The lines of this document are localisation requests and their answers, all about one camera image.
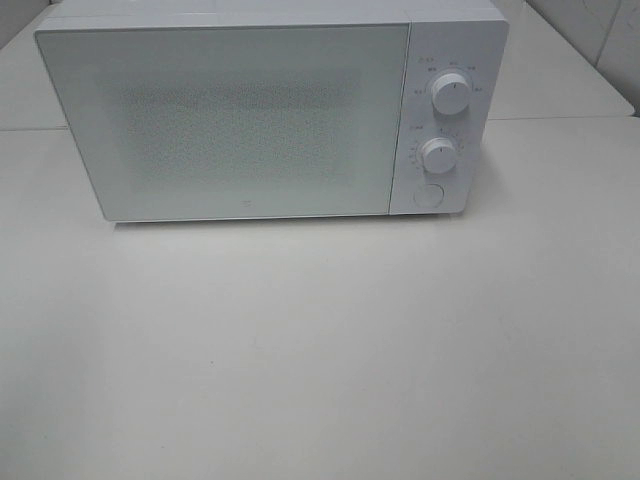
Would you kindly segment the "round white door button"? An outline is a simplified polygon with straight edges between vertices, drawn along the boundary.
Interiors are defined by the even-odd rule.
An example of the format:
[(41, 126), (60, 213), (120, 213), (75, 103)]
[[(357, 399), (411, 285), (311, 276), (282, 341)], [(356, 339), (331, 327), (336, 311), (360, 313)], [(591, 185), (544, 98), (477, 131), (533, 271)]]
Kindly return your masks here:
[(421, 209), (433, 209), (444, 200), (444, 189), (437, 184), (420, 185), (413, 194), (414, 203)]

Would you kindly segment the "white microwave door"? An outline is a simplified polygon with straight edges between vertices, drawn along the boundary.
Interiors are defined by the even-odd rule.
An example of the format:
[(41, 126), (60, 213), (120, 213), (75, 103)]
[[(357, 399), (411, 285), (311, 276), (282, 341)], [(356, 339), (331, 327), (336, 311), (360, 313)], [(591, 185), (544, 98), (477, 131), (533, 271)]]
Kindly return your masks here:
[(117, 222), (381, 215), (405, 24), (40, 31), (100, 209)]

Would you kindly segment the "lower white timer knob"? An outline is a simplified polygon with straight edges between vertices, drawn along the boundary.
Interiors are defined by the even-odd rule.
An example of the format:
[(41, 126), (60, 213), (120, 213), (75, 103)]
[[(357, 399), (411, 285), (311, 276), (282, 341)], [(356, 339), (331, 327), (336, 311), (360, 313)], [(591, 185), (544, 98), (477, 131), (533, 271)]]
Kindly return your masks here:
[(453, 142), (444, 137), (433, 138), (419, 149), (419, 157), (426, 173), (441, 175), (452, 170), (457, 163)]

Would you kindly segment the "white microwave oven body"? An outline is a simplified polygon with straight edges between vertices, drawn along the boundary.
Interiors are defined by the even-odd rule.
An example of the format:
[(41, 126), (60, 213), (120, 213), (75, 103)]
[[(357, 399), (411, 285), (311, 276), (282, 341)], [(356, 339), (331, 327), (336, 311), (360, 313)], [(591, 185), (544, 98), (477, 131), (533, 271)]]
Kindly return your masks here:
[[(34, 39), (37, 44), (40, 31), (393, 24), (407, 25), (409, 34), (388, 211), (381, 215), (209, 220), (461, 212), (480, 156), (509, 32), (507, 20), (489, 1), (64, 1), (37, 27)], [(471, 83), (470, 102), (456, 115), (443, 115), (432, 104), (431, 85), (437, 76), (451, 71), (465, 75)], [(425, 172), (419, 149), (438, 137), (453, 142), (457, 163), (449, 172), (433, 175)], [(424, 184), (444, 189), (439, 207), (421, 209), (414, 203), (414, 192)]]

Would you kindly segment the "upper white power knob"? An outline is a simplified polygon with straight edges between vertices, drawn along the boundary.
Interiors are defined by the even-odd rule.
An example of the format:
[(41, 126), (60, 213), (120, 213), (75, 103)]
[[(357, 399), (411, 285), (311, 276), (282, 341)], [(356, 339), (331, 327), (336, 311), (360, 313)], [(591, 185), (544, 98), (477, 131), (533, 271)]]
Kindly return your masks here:
[(471, 83), (459, 72), (445, 72), (431, 85), (434, 108), (443, 115), (456, 115), (464, 111), (470, 102)]

